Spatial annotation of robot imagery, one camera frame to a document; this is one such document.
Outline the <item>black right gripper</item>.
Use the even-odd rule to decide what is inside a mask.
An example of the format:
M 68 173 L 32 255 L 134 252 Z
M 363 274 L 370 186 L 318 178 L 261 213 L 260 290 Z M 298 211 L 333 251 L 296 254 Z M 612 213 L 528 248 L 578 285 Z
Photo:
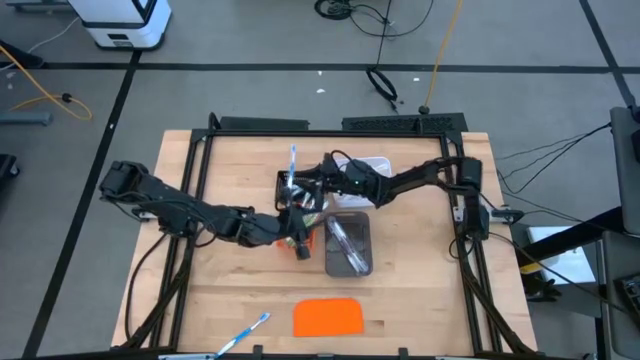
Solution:
M 296 192 L 296 205 L 304 209 L 320 210 L 327 193 L 346 193 L 350 183 L 346 174 L 339 169 L 330 153 L 323 155 L 323 160 L 316 168 L 296 171 L 294 183 L 314 183 L 311 192 L 299 190 Z

